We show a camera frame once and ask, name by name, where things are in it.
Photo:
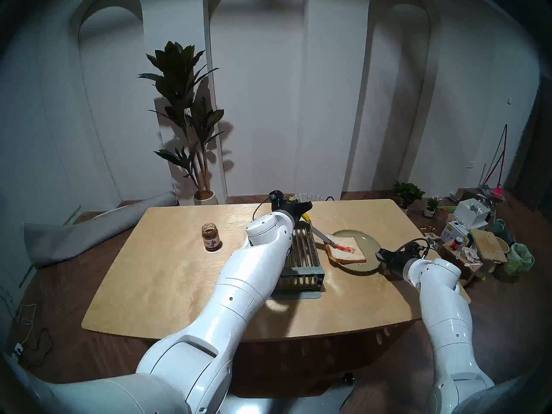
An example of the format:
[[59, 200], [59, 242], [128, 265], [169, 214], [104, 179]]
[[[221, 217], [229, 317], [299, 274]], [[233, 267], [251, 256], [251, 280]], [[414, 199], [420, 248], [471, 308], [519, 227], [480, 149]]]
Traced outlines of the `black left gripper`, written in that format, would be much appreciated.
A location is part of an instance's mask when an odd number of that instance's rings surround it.
[[307, 214], [312, 209], [311, 201], [292, 201], [282, 200], [280, 202], [279, 210], [288, 214], [293, 223], [298, 223], [304, 214]]

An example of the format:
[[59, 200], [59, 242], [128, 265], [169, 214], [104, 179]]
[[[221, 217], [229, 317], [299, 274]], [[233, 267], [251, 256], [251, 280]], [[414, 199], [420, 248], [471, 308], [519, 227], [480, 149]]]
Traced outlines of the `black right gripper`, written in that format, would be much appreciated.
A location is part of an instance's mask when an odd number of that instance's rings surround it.
[[406, 264], [414, 259], [414, 254], [410, 251], [378, 250], [376, 257], [391, 274], [403, 274]]

